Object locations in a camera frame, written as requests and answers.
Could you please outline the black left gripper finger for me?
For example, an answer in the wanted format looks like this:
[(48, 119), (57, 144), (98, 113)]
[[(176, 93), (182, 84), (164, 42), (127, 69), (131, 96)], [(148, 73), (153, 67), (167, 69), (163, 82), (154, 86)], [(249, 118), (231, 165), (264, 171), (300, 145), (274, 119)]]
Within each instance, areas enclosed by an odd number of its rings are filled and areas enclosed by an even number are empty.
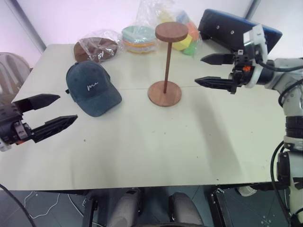
[(21, 113), (49, 106), (60, 98), (54, 94), (39, 94), (13, 102)]
[(32, 130), (32, 140), (38, 143), (71, 126), (78, 118), (77, 115), (60, 116), (44, 123)]

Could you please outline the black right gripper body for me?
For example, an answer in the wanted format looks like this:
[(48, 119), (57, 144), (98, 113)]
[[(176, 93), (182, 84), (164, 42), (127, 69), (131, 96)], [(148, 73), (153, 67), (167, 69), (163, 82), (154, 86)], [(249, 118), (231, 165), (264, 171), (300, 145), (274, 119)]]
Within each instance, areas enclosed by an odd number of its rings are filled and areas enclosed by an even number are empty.
[(255, 68), (253, 60), (244, 50), (238, 50), (233, 53), (232, 64), (233, 69), (229, 74), (229, 79), (233, 80), (238, 87), (248, 84)]

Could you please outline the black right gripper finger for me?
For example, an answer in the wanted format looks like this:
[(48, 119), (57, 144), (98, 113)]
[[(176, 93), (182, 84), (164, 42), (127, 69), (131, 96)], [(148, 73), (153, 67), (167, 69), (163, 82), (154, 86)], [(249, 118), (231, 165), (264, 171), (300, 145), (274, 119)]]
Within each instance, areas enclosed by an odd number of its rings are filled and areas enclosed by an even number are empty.
[(223, 64), (233, 64), (234, 55), (233, 54), (221, 54), (213, 53), (201, 58), (202, 62), (210, 65), (223, 65)]
[(203, 87), (227, 90), (231, 94), (235, 94), (237, 83), (232, 79), (222, 79), (220, 77), (203, 77), (195, 79), (195, 82)]

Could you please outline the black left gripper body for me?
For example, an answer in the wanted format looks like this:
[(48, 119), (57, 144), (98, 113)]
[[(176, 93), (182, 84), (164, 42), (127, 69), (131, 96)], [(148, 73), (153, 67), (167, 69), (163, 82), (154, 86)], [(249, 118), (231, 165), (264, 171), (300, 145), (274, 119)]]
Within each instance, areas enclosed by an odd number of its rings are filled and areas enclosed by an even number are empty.
[(23, 112), (33, 109), (31, 103), (10, 103), (0, 107), (0, 145), (10, 146), (34, 140), (27, 123), (23, 123)]

